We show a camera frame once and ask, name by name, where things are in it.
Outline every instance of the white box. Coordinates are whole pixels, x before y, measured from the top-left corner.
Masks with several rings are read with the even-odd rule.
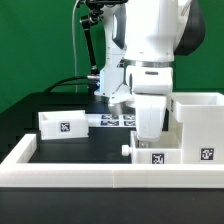
[[[181,163],[224,163],[224,96],[172,93],[168,96],[169,131],[181,144]]]
[[[88,137],[88,119],[84,110],[39,112],[41,139]]]
[[[172,93],[167,97],[169,131],[146,148],[131,134],[132,163],[224,164],[224,96],[219,93]]]

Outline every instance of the small white box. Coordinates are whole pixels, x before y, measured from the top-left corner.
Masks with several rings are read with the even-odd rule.
[[[88,137],[88,119],[84,110],[39,112],[41,139]]]
[[[133,164],[179,164],[181,149],[176,136],[163,132],[158,142],[150,142],[148,148],[136,147],[137,136],[131,131],[131,158]]]

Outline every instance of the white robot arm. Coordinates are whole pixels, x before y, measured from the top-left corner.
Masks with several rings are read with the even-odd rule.
[[[125,102],[134,107],[138,140],[157,141],[163,127],[166,95],[172,92],[174,53],[188,55],[204,39],[203,27],[199,32],[193,33],[203,26],[197,0],[87,2],[91,2],[91,5],[88,5],[90,9],[100,3],[101,8],[112,2],[113,6],[125,3],[126,21],[123,32],[127,49],[124,55],[124,81],[119,80],[116,83],[116,88],[119,85],[120,87],[110,96],[110,108],[114,113],[122,113],[118,107],[121,103]],[[119,22],[115,18],[114,27],[117,27]],[[108,33],[114,34],[114,30],[105,30],[107,38]],[[109,62],[106,63],[105,68],[109,68]]]
[[[125,45],[117,44],[113,41],[113,36],[117,36],[114,27],[118,25],[116,23],[116,17],[114,14],[118,12],[123,13],[123,6],[116,5],[114,7],[104,6],[104,11],[101,21],[103,23],[106,40],[106,58],[105,65],[100,70],[100,87],[95,92],[96,96],[103,96],[109,98],[113,92],[115,92],[124,80],[124,54]]]

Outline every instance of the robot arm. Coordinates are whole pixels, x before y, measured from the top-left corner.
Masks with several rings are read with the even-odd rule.
[[[163,127],[166,95],[172,92],[174,54],[188,55],[201,44],[203,17],[197,0],[86,1],[92,10],[90,15],[104,5],[122,3],[126,8],[127,46],[124,82],[112,93],[110,105],[119,113],[120,108],[114,108],[120,103],[133,106],[138,140],[157,141]]]
[[[124,35],[122,36],[122,34],[125,32],[120,31],[123,31],[126,25],[124,21],[126,13],[125,7],[123,7],[123,3],[126,3],[127,0],[81,1],[82,4],[84,2],[90,9],[89,14],[81,17],[80,20],[85,33],[91,63],[91,74],[88,76],[88,78],[97,81],[97,86],[95,88],[96,91],[94,92],[96,96],[109,98],[110,95],[118,89],[124,80],[123,61],[125,49]],[[124,18],[123,22],[117,22],[117,17]],[[98,24],[98,22],[103,23],[106,39],[106,63],[100,71],[96,65],[93,44],[90,35],[90,28]]]

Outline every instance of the white plastic part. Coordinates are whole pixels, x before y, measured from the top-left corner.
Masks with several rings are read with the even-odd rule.
[[[126,70],[126,83],[131,85],[135,93],[166,95],[172,92],[172,76],[173,69],[170,67],[149,68],[129,65]]]
[[[131,154],[131,147],[129,145],[122,145],[122,156],[129,156]]]
[[[0,165],[0,187],[224,188],[224,165],[21,164],[10,160],[12,155],[29,154],[27,144],[36,148],[34,137],[25,135]]]
[[[88,137],[88,119],[83,110],[39,112],[38,115],[42,140]]]
[[[178,0],[128,1],[126,11],[125,59],[173,61],[178,32]]]
[[[120,85],[116,92],[113,92],[109,98],[110,104],[118,104],[133,98],[131,95],[130,87],[127,85]]]
[[[134,101],[138,140],[158,141],[164,122],[166,96],[134,94]]]
[[[172,93],[167,109],[169,131],[158,142],[137,147],[137,135],[131,134],[132,163],[224,164],[223,95]]]
[[[95,91],[97,96],[110,97],[112,92],[116,91],[122,84],[124,79],[123,59],[125,49],[120,49],[112,40],[113,26],[116,26],[114,20],[114,12],[118,10],[120,5],[115,7],[103,8],[103,26],[105,30],[106,55],[105,66],[100,71],[100,88]]]

